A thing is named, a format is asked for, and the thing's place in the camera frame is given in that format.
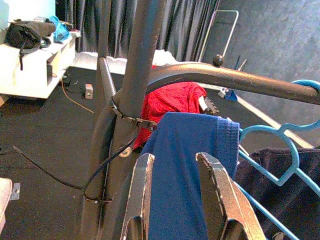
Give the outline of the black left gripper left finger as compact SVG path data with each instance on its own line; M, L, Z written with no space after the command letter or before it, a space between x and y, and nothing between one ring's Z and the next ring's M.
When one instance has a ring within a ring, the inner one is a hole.
M150 153L136 160L120 240L148 240L154 162Z

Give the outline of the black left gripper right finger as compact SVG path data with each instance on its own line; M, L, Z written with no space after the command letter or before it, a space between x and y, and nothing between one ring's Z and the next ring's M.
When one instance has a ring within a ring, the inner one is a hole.
M266 240L249 200L218 159L196 154L208 240Z

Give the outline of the navy knit garment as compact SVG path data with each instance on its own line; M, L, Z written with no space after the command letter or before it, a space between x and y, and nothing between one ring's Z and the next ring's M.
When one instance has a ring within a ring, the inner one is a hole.
M298 148L300 169L320 187L320 149ZM280 178L292 164L290 150L265 148L250 157ZM235 181L300 240L320 240L320 197L296 174L277 186L246 160L239 163ZM267 238L290 240L262 212L255 214Z

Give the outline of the light blue plastic hanger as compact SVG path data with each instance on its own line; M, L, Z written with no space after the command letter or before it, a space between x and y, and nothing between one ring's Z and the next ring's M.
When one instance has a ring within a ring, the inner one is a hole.
M264 167L255 162L251 157L246 155L243 151L239 150L239 155L245 159L252 167L258 170L262 175L267 177L277 186L283 186L292 175L297 175L308 187L310 187L313 192L320 198L320 186L316 184L307 174L305 174L300 169L300 157L297 147L294 145L292 140L285 135L286 131L292 130L296 132L310 131L320 128L320 119L314 123L307 125L295 125L291 123L285 123L281 125L278 129L267 126L267 125L253 125L239 130L239 141L241 142L247 134L252 132L268 132L272 133L279 138L281 138L290 149L292 156L291 166L284 172L284 174L277 178ZM245 197L249 200L254 207L256 207L265 217L267 217L273 224L275 224L280 230L282 230L291 240L300 240L294 233L292 233L285 225L283 225L275 216L273 216L263 205L261 205L255 198L253 198L245 189L239 184L236 186L241 190Z

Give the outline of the blue shirt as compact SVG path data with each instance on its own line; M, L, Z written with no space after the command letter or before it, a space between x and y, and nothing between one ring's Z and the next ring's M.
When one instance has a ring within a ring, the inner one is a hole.
M238 165L240 125L196 113L168 112L142 152L155 158L148 240L208 240L196 155L217 158L231 178Z

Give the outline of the long white floor strip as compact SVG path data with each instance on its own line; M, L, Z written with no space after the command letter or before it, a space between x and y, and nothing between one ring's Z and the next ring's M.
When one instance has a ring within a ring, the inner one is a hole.
M278 123L273 118L271 118L270 116L268 116L267 114L265 114L264 112L259 110L258 108L254 107L253 105L251 105L250 103L245 101L240 96L237 96L237 102L240 105L242 105L243 107L245 107L247 110L249 110L250 112L255 114L257 117L259 117L260 119L265 121L271 127L275 128L275 129L279 129L282 126L280 123ZM298 136L297 134L293 133L290 130L286 130L284 132L284 134L287 137L289 137L291 140L293 140L295 143L297 143L302 148L306 148L306 149L313 149L314 148L314 146L312 144L310 144L309 142L305 141L300 136Z

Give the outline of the black machine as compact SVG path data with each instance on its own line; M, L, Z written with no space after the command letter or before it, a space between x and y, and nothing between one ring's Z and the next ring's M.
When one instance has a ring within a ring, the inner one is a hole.
M220 114L216 105L208 97L201 96L198 99L198 104L201 112L205 115L218 116Z

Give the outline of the red cloth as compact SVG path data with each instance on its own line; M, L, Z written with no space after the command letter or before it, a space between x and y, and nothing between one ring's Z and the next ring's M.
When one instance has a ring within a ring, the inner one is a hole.
M144 97L141 118L159 123L167 112L199 114L199 98L206 96L205 89L194 82L163 86Z

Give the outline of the small blue object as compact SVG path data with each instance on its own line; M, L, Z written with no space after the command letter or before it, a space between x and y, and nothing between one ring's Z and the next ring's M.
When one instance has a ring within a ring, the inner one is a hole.
M218 95L225 100L229 101L238 101L237 95L234 93L232 89L229 88L222 88L219 92Z

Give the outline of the black rubber floor mat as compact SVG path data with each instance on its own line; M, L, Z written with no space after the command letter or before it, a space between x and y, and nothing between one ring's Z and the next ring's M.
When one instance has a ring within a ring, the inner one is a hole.
M81 91L95 77L94 70L70 67L67 92L57 86L48 99L11 98L0 107L0 177L20 183L19 200L8 204L0 240L78 237L81 192L56 182L13 146L54 176L82 185L88 178L95 106Z

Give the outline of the black metal clothes rack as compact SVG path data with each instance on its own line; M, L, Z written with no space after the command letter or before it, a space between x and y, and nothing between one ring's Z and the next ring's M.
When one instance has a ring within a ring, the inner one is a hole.
M163 59L166 52L157 50L149 57L130 56L115 58L112 63L120 65L121 71L129 71L127 103L136 112L142 109L142 98L163 86L179 82L199 82L202 84L228 87L245 92L272 96L320 106L320 90L310 86L276 80L269 77L240 72L237 70L212 66L202 62L177 62L170 57L169 63L152 69L155 60ZM112 137L107 136L108 128L114 127L115 113L109 106L109 100L118 100L121 92L115 90L113 81L108 76L108 57L97 58L96 83L98 87L94 129L89 150L90 169L98 166L109 152Z

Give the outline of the white low platform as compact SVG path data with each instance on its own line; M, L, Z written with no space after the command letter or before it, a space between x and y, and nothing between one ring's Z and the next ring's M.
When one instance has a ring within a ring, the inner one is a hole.
M89 70L97 69L98 53L97 52L76 52L72 67L84 68ZM124 75L127 65L126 58L114 58L107 56L106 61L111 73ZM169 51L156 50L154 53L152 68L178 64Z

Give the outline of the black metal pole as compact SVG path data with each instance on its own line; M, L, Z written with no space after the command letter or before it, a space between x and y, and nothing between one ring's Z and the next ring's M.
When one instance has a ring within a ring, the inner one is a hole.
M138 0L119 109L139 117L167 0Z

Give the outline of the white shelf unit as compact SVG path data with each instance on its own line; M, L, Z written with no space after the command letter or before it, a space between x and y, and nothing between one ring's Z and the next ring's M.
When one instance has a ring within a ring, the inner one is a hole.
M75 58L76 39L51 43L22 58L19 49L0 45L0 96L47 99Z

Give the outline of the dark curtain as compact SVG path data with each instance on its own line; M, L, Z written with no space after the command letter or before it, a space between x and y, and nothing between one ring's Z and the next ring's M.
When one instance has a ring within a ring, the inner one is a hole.
M55 0L55 13L81 32L78 52L97 52L102 3L110 2L108 55L126 58L138 0ZM169 51L177 61L197 61L217 0L166 0L157 49Z

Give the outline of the blue plastic bag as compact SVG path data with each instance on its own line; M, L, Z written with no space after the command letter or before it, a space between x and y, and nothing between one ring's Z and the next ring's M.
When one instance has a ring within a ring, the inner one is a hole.
M55 32L53 33L54 42L61 42L70 37L70 32L66 26L55 15L52 15L49 20L55 25Z

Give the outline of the black bag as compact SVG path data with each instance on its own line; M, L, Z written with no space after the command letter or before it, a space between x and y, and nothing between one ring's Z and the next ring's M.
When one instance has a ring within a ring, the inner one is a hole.
M41 48L47 48L51 41L48 37L55 32L52 22L15 21L11 22L4 43L19 49L20 70L23 70L23 57Z

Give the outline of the small metal bracket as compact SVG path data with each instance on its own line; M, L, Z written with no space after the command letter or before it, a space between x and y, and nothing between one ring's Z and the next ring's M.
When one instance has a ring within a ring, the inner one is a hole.
M10 196L11 201L16 201L20 199L20 188L21 188L20 183L17 182L13 184L13 188Z

